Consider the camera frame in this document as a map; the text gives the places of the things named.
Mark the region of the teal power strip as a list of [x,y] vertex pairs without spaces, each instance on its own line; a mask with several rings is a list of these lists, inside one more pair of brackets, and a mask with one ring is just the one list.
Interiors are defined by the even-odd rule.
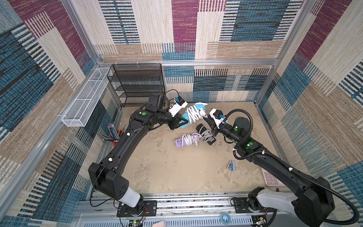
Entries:
[[195,123],[207,115],[207,105],[207,103],[195,103],[186,109],[186,112],[182,115],[182,117],[188,120],[189,124]]

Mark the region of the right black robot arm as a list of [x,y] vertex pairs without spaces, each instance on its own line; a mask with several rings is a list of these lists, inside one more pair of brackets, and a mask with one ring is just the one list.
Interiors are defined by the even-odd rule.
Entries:
[[330,183],[325,178],[316,179],[301,171],[297,171],[301,176],[289,172],[290,166],[287,163],[251,136],[236,148],[236,152],[240,157],[249,155],[247,161],[262,167],[291,190],[297,199],[290,202],[290,205],[304,224],[318,227],[335,209],[333,195],[310,182],[313,180],[330,189]]

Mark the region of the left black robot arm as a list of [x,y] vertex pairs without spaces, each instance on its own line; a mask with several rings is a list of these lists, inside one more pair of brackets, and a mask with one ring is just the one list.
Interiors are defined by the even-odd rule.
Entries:
[[150,95],[148,103],[130,116],[129,125],[115,147],[100,163],[92,163],[88,169],[94,190],[128,206],[135,213],[142,211],[143,197],[122,176],[131,154],[149,131],[164,124],[174,130],[189,122],[179,113],[187,106],[184,99],[179,96],[171,108],[164,109],[165,99],[165,95]]

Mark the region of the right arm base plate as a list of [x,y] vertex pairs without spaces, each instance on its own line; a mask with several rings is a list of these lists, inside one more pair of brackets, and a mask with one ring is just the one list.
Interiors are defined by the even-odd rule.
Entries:
[[234,207],[236,213],[267,213],[275,211],[274,208],[262,207],[257,199],[250,197],[232,197],[230,204]]

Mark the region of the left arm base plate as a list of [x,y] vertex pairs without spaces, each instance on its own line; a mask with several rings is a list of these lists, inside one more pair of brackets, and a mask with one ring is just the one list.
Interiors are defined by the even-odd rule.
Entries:
[[118,218],[126,218],[126,217],[154,217],[157,212],[157,201],[142,201],[137,204],[135,208],[132,208],[124,203],[119,203],[117,210]]

